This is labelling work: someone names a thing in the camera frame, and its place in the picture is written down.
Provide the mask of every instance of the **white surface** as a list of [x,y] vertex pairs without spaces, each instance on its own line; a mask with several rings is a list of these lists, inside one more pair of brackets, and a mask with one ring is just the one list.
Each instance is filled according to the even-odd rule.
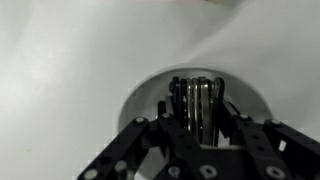
[[1,179],[75,179],[131,90],[183,62],[243,78],[317,138],[320,1],[235,2],[1,0]]

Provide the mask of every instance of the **screw head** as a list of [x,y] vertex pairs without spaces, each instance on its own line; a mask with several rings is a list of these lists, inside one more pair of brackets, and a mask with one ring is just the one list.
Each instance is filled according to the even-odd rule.
[[138,124],[143,123],[143,122],[144,122],[144,119],[143,119],[142,117],[138,117],[138,118],[136,118],[136,122],[137,122]]
[[203,165],[199,170],[204,179],[214,179],[218,176],[218,171],[211,165]]
[[169,118],[169,117],[170,117],[170,114],[169,114],[169,113],[163,113],[163,114],[162,114],[162,117],[164,117],[164,118],[166,118],[166,119],[167,119],[167,118]]
[[275,125],[275,126],[279,126],[281,124],[281,122],[277,119],[271,119],[271,123],[272,125]]
[[98,171],[96,169],[90,169],[84,174],[85,180],[93,180],[98,177]]
[[248,119],[249,118],[249,116],[246,114],[240,114],[240,117],[241,117],[241,119]]
[[266,173],[269,177],[276,180],[286,179],[286,174],[280,168],[277,168],[275,166],[268,166],[266,168]]
[[180,175],[180,168],[177,166],[171,166],[168,169],[168,173],[172,178],[179,178]]

